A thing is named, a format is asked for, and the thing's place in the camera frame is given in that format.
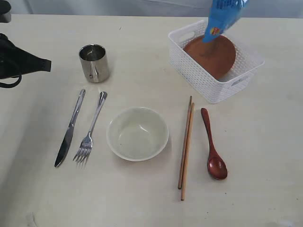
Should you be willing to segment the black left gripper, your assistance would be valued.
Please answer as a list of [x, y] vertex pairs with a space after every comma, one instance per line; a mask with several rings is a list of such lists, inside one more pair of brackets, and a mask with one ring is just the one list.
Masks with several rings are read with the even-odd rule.
[[18, 75], [39, 71], [50, 72], [52, 62], [36, 57], [16, 47], [6, 35], [0, 34], [0, 78], [7, 79]]

